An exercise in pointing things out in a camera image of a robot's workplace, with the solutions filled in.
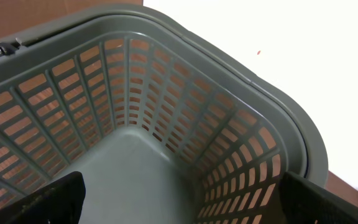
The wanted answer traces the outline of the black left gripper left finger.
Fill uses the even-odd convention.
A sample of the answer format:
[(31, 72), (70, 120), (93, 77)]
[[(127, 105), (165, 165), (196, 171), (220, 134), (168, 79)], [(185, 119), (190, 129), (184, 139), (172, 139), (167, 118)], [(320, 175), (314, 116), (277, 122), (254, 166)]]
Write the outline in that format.
[(74, 171), (0, 210), (0, 224), (78, 224), (86, 188)]

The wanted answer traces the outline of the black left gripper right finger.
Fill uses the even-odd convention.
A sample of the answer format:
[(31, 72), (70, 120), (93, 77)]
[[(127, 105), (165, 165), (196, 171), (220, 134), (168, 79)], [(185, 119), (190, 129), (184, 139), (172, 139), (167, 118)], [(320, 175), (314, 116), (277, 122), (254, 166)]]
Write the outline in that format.
[(290, 224), (358, 224), (358, 208), (307, 179), (286, 172), (280, 201)]

